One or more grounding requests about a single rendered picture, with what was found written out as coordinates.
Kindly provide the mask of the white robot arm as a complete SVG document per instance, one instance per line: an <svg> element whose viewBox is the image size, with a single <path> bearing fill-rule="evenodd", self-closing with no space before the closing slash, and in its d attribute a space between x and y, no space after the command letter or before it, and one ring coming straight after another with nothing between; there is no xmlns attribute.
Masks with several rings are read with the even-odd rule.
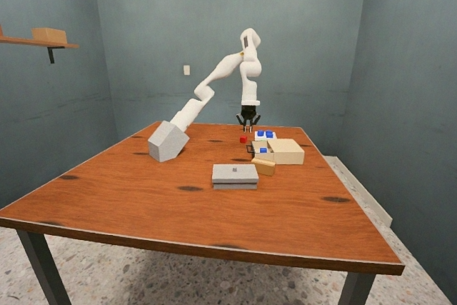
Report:
<svg viewBox="0 0 457 305"><path fill-rule="evenodd" d="M260 105L260 101L256 100L256 82L249 81L246 77L258 76L261 73L261 65L257 59L255 49L261 43L261 40L253 29L247 29L241 35L241 42L243 51L225 57L211 74L195 89L195 95L202 101L191 99L187 105L175 115L170 123L177 125L177 127L185 133L201 110L214 96L214 91L208 86L208 83L229 76L242 61L243 62L240 65L243 81L241 105Z"/></svg>

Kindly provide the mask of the tan cardboard box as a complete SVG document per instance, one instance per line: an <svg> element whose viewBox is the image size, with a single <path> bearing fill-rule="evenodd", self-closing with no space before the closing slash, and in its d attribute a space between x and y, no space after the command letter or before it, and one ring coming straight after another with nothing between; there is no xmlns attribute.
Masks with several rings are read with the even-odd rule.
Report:
<svg viewBox="0 0 457 305"><path fill-rule="evenodd" d="M267 159L260 159L255 157L251 161L251 164L255 165L257 174L272 176L276 170L276 162Z"/></svg>

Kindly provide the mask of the grey square sheet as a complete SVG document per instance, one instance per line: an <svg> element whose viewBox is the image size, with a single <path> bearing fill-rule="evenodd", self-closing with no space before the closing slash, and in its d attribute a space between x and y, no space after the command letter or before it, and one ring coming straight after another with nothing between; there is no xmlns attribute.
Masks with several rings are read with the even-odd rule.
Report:
<svg viewBox="0 0 457 305"><path fill-rule="evenodd" d="M258 183L254 164L214 164L212 183Z"/></svg>

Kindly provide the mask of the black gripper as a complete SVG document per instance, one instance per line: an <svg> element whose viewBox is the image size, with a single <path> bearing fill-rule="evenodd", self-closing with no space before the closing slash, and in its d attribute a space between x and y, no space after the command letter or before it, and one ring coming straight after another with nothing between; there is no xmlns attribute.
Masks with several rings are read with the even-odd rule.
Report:
<svg viewBox="0 0 457 305"><path fill-rule="evenodd" d="M253 111L247 111L253 110ZM243 117L243 122L241 121L241 115ZM256 119L253 122L253 118L256 115ZM249 133L252 132L253 125L256 125L258 120L261 118L260 114L256 113L256 105L241 105L241 113L236 115L240 125L243 125L243 131L246 133L246 120L250 120Z"/></svg>

